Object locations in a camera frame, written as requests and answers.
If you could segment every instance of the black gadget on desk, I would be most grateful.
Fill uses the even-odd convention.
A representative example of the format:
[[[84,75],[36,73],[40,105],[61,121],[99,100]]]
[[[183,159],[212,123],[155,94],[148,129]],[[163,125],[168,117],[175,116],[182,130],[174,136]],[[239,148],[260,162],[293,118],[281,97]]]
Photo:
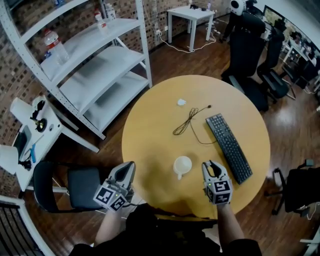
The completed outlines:
[[[227,122],[222,114],[208,117],[206,122],[216,137],[236,182],[243,183],[252,175],[252,171]]]

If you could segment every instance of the white mug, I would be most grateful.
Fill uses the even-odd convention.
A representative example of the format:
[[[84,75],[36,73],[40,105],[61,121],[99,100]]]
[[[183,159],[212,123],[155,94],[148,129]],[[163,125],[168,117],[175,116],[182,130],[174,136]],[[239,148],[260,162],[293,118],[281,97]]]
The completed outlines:
[[[173,170],[178,174],[178,180],[181,180],[182,175],[188,173],[192,168],[191,159],[187,156],[179,156],[173,164]]]

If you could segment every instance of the lamp shade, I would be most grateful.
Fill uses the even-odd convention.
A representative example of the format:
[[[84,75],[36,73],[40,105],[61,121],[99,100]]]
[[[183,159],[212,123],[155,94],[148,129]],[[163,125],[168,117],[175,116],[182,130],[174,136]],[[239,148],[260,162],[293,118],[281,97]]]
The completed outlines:
[[[0,145],[0,166],[11,174],[18,168],[19,155],[14,146]]]
[[[10,106],[10,112],[20,121],[22,124],[27,124],[28,120],[32,116],[33,108],[29,104],[25,103],[19,98],[15,98]]]

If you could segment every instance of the mosaic tile wall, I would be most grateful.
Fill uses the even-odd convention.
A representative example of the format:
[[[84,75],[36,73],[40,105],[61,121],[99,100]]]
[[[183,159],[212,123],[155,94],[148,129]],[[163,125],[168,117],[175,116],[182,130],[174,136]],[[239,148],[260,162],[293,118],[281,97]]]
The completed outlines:
[[[218,10],[218,15],[223,15],[226,12],[225,1],[212,1],[212,6]],[[135,0],[111,0],[108,2],[113,5],[118,18],[135,19],[137,17]],[[149,50],[160,43],[155,36],[155,28],[161,29],[163,40],[167,39],[167,35],[164,33],[165,26],[167,26],[167,10],[184,6],[187,3],[188,0],[144,0],[144,16]],[[208,2],[196,0],[194,3],[201,7],[206,7]],[[62,42],[65,42],[95,22],[94,9],[99,6],[99,0],[89,0],[53,20],[46,27],[56,31]],[[12,16],[19,32],[23,34],[53,9],[52,0],[25,0],[22,5],[12,12]],[[181,18],[175,17],[172,22],[173,36],[187,29],[187,22]],[[46,52],[43,37],[44,30],[42,29],[27,42],[27,46],[39,62],[44,59],[44,53]],[[122,35],[120,39],[130,49],[142,51],[138,29]],[[15,97],[19,97],[30,103],[34,98],[43,94],[48,95],[49,93],[22,61],[0,25],[0,144],[11,145],[21,126],[18,120],[10,113],[12,100]],[[16,196],[19,191],[20,188],[16,177],[0,169],[0,195]]]

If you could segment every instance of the white metal shelf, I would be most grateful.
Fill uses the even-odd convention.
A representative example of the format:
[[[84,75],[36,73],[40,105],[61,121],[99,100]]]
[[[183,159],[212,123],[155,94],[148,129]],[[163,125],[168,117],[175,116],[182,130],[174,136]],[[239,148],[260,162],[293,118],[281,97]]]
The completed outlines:
[[[45,27],[48,23],[52,22],[55,18],[64,14],[65,12],[71,10],[72,8],[87,2],[88,0],[72,0],[52,12],[46,15],[44,18],[39,20],[35,25],[33,25],[27,32],[21,36],[22,42],[25,44],[31,37],[33,37],[39,30]]]
[[[108,88],[144,57],[127,48],[110,46],[72,75],[60,90],[80,114],[84,114]]]
[[[41,63],[44,73],[51,80],[51,86],[57,86],[67,74],[98,49],[139,25],[140,21],[137,19],[116,18],[108,23],[106,35],[100,32],[96,23],[76,34],[63,44],[69,54],[66,63],[59,65],[53,57]]]
[[[100,132],[103,132],[113,119],[132,99],[148,85],[149,81],[133,72],[127,73],[111,86],[84,113],[84,116]]]

